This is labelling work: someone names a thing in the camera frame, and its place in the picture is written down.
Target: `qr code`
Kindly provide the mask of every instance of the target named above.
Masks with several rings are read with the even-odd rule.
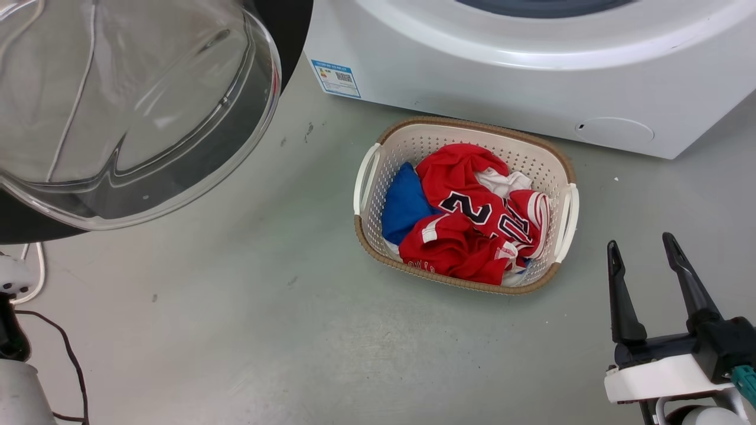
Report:
[[[336,78],[339,79],[339,81],[352,82],[352,76],[350,76],[349,74],[337,72]]]

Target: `laundry basket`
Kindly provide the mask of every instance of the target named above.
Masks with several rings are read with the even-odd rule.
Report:
[[[381,215],[386,191],[399,167],[421,160],[447,144],[467,143],[489,149],[510,171],[533,181],[533,190],[545,193],[549,203],[549,231],[544,253],[530,261],[511,286],[497,286],[450,278],[405,265],[386,246]],[[551,143],[525,133],[458,119],[417,117],[383,133],[362,160],[355,183],[355,230],[362,247],[376,260],[421,278],[490,293],[519,295],[544,286],[559,269],[578,223],[578,188],[569,160]],[[505,281],[511,276],[505,275]]]

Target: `basket handle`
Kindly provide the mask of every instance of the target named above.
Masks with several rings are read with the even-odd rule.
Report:
[[[380,157],[380,152],[378,151],[378,148],[381,147],[380,143],[374,144],[365,154],[365,158],[362,159],[362,164],[360,164],[360,170],[357,171],[357,181],[355,182],[355,199],[354,199],[354,208],[355,208],[355,215],[359,216],[362,214],[363,211],[365,211],[365,207],[367,206],[367,192],[370,190],[370,186],[373,185],[373,178],[376,174],[376,169],[378,169],[378,158]],[[367,173],[367,167],[372,165],[370,168],[370,174],[367,175],[367,183],[365,182],[365,177]]]
[[[562,218],[559,222],[559,233],[556,236],[556,249],[554,250],[554,262],[562,262],[567,256],[575,230],[578,228],[578,212],[580,211],[580,195],[575,183],[570,183],[565,195]]]

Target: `gray floor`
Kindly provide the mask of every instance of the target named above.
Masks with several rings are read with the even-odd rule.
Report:
[[[673,162],[558,142],[581,191],[570,254],[543,290],[491,296],[363,252],[357,168],[413,113],[325,95],[300,67],[226,181],[156,221],[49,243],[29,308],[69,331],[93,424],[638,424],[603,390],[606,243],[622,248],[650,334],[685,329],[663,231],[726,316],[756,319],[754,110],[751,97]],[[22,325],[53,409],[80,413],[60,338]]]

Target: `jersey number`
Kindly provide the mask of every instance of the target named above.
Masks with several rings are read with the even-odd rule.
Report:
[[[462,213],[468,216],[473,223],[477,225],[484,225],[488,221],[488,217],[491,216],[491,205],[485,204],[478,208],[477,212],[473,212],[473,202],[469,196],[463,195],[452,191],[451,195],[440,203],[438,206],[453,213],[457,208],[462,209]]]
[[[480,206],[476,211],[473,211],[472,204],[473,201],[469,196],[452,191],[449,197],[438,206],[450,213],[453,213],[457,209],[462,209],[462,213],[473,223],[484,225],[488,221],[488,218],[491,217],[491,204],[486,203],[485,205]],[[521,217],[506,200],[504,201],[504,206],[507,208],[509,214],[504,213],[499,218],[499,230],[521,244],[532,245],[533,238],[528,236],[530,222]]]

